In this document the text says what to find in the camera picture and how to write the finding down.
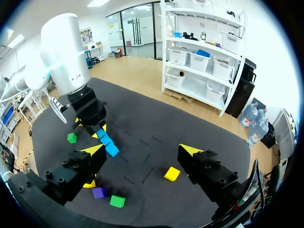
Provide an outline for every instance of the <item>red fire extinguisher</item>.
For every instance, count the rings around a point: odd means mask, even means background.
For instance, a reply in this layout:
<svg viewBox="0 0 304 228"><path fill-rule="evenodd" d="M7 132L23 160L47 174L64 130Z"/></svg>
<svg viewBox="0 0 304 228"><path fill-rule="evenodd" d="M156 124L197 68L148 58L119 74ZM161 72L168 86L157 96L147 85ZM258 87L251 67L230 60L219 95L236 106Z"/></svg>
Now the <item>red fire extinguisher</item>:
<svg viewBox="0 0 304 228"><path fill-rule="evenodd" d="M120 57L122 57L123 56L123 50L120 47L117 50L120 51Z"/></svg>

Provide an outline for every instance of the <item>ceiling light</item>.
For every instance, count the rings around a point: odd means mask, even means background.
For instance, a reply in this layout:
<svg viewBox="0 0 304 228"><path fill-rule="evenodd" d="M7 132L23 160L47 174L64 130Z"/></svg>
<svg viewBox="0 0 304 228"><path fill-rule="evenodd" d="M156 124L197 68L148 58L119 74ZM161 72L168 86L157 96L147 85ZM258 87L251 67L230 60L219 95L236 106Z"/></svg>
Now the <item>ceiling light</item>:
<svg viewBox="0 0 304 228"><path fill-rule="evenodd" d="M135 8L137 8L137 9L139 9L139 10L147 10L147 9L150 9L151 8L151 6L137 6L137 7L135 7Z"/></svg>
<svg viewBox="0 0 304 228"><path fill-rule="evenodd" d="M109 0L93 0L88 7L97 7L106 4Z"/></svg>
<svg viewBox="0 0 304 228"><path fill-rule="evenodd" d="M18 35L8 46L9 48L14 48L18 43L23 41L23 35Z"/></svg>

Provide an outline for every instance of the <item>poster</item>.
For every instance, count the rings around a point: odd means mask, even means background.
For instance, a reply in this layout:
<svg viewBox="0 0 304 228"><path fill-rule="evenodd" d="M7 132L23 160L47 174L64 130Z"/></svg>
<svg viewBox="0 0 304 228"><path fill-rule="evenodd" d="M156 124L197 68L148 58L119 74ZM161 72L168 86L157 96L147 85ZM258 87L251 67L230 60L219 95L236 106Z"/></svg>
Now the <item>poster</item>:
<svg viewBox="0 0 304 228"><path fill-rule="evenodd" d="M90 43L93 43L91 27L81 29L80 37L81 37L82 46L86 46Z"/></svg>

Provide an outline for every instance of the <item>floor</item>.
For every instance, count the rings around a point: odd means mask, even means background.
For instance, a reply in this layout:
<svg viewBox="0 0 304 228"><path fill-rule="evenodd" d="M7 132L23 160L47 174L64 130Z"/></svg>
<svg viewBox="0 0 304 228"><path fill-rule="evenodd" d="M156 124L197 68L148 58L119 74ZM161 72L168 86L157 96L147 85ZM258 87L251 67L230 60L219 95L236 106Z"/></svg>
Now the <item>floor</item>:
<svg viewBox="0 0 304 228"><path fill-rule="evenodd" d="M118 47L111 47L111 51L116 51ZM145 44L140 47L126 47L127 55L143 58L154 58L154 44ZM162 42L156 43L156 57L162 58Z"/></svg>
<svg viewBox="0 0 304 228"><path fill-rule="evenodd" d="M234 117L228 114L219 117L220 111L207 104L196 100L192 103L187 103L186 101L178 100L162 93L162 61L139 57L121 57L118 59L111 57L90 69L90 74L93 77L175 106L224 128L244 140L247 139L248 129L241 127L238 120ZM58 97L56 89L51 91L50 94L51 96ZM48 102L46 99L44 99L44 103L47 105ZM19 167L24 164L26 164L25 167L35 167L33 154L29 155L33 147L28 129L29 125L24 121L23 123L20 122L14 130L14 133L19 136L19 157L16 162ZM250 171L255 159L258 159L260 169L263 173L270 172L279 162L279 158L274 155L272 150L268 149L262 143L258 143L251 148Z"/></svg>

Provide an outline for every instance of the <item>wooden floor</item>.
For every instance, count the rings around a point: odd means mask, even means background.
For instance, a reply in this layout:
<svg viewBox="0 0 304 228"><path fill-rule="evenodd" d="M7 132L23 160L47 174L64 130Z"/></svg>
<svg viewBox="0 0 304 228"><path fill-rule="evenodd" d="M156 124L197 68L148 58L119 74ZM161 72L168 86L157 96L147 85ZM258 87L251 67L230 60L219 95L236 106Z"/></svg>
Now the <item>wooden floor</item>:
<svg viewBox="0 0 304 228"><path fill-rule="evenodd" d="M169 105L175 106L183 111L195 115L201 119L209 121L221 128L224 128L242 139L248 139L248 129L240 126L237 119L224 114L219 117L220 111L207 104L199 101L187 103L174 97L169 97L161 92L162 86L162 62L159 60L139 58L139 57L122 57L119 59L108 58L90 69L93 77L111 82L129 90L138 92L150 98L162 101ZM58 96L57 90L53 90L51 95ZM20 123L14 130L20 136L19 140L19 157L17 165L21 166L28 153L32 150L32 141L28 135L29 125L24 122ZM263 173L268 173L273 166L278 164L276 157L271 149L264 144L258 143L251 148L250 168L255 159L258 159L260 169Z"/></svg>

